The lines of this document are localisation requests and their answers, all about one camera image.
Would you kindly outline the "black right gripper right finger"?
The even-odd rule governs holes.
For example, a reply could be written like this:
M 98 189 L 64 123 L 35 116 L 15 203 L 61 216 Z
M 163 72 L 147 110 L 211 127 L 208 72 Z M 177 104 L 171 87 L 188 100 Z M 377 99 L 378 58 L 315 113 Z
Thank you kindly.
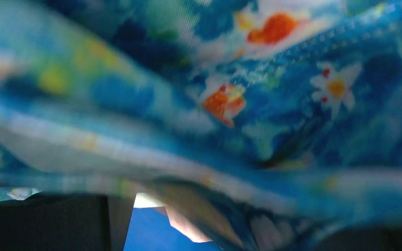
M 326 237 L 314 250 L 402 251 L 402 227 L 348 227 Z

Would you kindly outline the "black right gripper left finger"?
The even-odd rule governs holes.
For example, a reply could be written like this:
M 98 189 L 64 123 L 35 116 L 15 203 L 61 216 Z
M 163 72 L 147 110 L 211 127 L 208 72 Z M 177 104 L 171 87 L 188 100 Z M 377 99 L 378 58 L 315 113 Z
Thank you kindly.
M 38 193 L 0 202 L 0 250 L 123 250 L 133 199 Z

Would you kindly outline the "blue floral garment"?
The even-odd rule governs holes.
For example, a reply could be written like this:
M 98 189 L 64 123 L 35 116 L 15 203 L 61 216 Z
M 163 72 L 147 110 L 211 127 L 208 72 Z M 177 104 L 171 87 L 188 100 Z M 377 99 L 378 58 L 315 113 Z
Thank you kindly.
M 402 227 L 402 1 L 0 1 L 0 188 L 145 191 L 226 250 Z

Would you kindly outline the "pink pleated skirt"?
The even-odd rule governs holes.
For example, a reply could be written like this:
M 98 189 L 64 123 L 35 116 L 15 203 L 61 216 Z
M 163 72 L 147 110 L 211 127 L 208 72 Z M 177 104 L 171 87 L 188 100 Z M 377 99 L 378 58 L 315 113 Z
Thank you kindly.
M 186 217 L 178 213 L 173 208 L 160 206 L 155 207 L 154 209 L 165 215 L 169 220 L 170 226 L 178 230 L 192 242 L 207 243 L 212 241 L 209 237 L 202 233 L 198 227 L 193 225 Z

